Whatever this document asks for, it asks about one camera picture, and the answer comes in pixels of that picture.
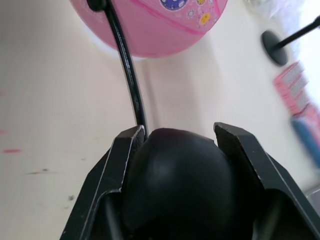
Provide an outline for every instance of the black cable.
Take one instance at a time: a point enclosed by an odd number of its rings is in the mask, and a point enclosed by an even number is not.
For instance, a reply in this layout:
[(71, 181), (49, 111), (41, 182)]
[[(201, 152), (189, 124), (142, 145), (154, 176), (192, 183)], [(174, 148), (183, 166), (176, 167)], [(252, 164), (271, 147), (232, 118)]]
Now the black cable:
[(137, 125), (144, 126), (145, 137), (148, 136), (148, 126), (146, 121), (145, 110), (141, 98), (139, 84), (135, 73), (135, 67), (131, 59), (129, 48), (121, 28), (121, 24), (117, 17), (111, 0), (107, 1), (104, 13), (109, 21), (114, 40), (116, 42), (118, 52), (121, 58), (122, 67), (126, 76), (127, 84), (130, 91), (131, 101), (134, 109), (135, 120)]

